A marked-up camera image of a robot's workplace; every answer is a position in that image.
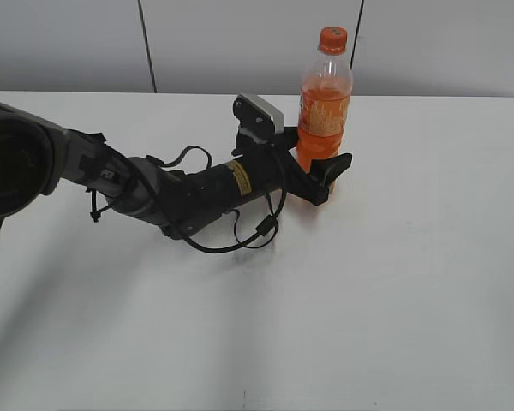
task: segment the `plastic bottle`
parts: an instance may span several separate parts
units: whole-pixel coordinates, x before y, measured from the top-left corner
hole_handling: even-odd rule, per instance
[[[352,93],[347,38],[341,27],[323,28],[319,55],[302,75],[297,160],[307,173],[313,159],[335,157],[341,145]]]

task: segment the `white wall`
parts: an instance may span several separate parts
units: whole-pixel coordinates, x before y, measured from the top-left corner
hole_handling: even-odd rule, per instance
[[[297,93],[361,0],[141,0],[158,92]],[[355,94],[514,96],[514,0],[367,0]],[[151,92],[137,0],[0,0],[0,90]]]
[[[0,0],[0,90],[150,92],[134,0]]]
[[[322,27],[346,27],[352,45],[360,0],[143,0],[143,8],[159,92],[297,94]]]
[[[366,0],[355,94],[514,96],[514,0]]]

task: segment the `black robot arm segment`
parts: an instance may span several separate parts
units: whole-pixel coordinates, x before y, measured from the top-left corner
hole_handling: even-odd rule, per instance
[[[350,154],[314,160],[305,174],[290,155],[296,128],[284,127],[282,113],[253,95],[239,95],[233,111],[240,120],[236,157],[185,174],[165,170],[167,164],[152,156],[125,158],[102,134],[62,128],[0,103],[0,218],[38,194],[50,194],[60,177],[102,193],[115,211],[185,241],[224,213],[277,189],[283,200],[289,192],[314,205],[327,201],[329,185],[350,166]],[[266,218],[258,232],[268,232],[276,217]]]

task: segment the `white table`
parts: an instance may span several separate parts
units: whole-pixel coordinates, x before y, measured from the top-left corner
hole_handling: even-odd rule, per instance
[[[0,92],[128,155],[220,162],[233,98]],[[296,123],[297,97],[269,100]],[[354,97],[344,147],[333,200],[290,198],[257,252],[95,224],[66,181],[8,218],[0,411],[514,410],[514,98]],[[251,232],[265,202],[242,212]]]

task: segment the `yellow label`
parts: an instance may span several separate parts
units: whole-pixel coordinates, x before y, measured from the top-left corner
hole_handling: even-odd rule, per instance
[[[231,169],[232,174],[234,174],[234,178],[238,184],[238,189],[240,190],[240,195],[251,193],[251,181],[249,180],[248,173],[246,173],[246,170],[242,165],[236,160],[231,160],[226,163],[226,166]]]

